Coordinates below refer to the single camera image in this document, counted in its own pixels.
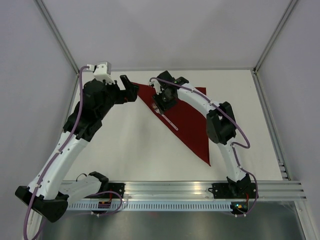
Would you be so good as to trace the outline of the fork with pink handle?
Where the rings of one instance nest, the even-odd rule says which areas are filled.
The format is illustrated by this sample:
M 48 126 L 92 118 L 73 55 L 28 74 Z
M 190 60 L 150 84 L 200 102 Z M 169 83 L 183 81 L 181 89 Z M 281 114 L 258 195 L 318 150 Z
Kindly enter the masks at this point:
M 169 118 L 167 118 L 164 114 L 160 112 L 160 109 L 156 106 L 154 102 L 151 104 L 151 107 L 158 115 L 160 115 L 165 121 L 167 121 L 167 123 L 169 123 L 169 125 L 173 127 L 173 129 L 175 129 L 176 131 L 179 130 L 178 127 L 176 127 Z

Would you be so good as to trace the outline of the dark red cloth napkin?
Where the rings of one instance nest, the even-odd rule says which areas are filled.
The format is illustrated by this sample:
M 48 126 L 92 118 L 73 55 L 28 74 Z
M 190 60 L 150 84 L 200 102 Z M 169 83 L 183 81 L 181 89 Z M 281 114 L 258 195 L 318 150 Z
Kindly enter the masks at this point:
M 189 104 L 178 99 L 176 104 L 164 113 L 164 116 L 172 123 L 170 124 L 152 107 L 155 102 L 153 100 L 155 90 L 148 85 L 140 83 L 137 85 L 139 86 L 139 98 L 151 112 L 197 157 L 210 166 L 209 138 L 206 132 L 205 117 Z

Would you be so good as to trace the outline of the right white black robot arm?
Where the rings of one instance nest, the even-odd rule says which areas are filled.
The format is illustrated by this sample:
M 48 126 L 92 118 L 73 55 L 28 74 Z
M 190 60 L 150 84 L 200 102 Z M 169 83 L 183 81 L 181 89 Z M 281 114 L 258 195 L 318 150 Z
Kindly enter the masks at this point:
M 211 188 L 217 199 L 257 199 L 256 177 L 242 166 L 236 147 L 250 148 L 250 142 L 236 123 L 232 106 L 227 101 L 218 103 L 197 90 L 184 77 L 174 78 L 168 71 L 152 77 L 148 85 L 155 89 L 153 100 L 163 114 L 172 108 L 177 100 L 183 101 L 197 110 L 206 119 L 206 135 L 215 143 L 222 155 L 227 183 Z

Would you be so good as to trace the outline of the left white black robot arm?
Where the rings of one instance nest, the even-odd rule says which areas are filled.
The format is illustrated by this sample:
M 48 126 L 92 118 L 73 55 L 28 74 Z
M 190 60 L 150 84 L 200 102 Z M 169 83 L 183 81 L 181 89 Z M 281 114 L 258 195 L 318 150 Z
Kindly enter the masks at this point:
M 27 186 L 19 186 L 15 195 L 49 222 L 58 221 L 69 205 L 83 198 L 104 198 L 109 179 L 93 171 L 83 180 L 63 187 L 62 182 L 82 150 L 102 127 L 102 120 L 114 105 L 135 102 L 139 86 L 126 75 L 116 82 L 93 79 L 82 86 L 80 101 L 63 126 L 58 144 L 40 173 Z

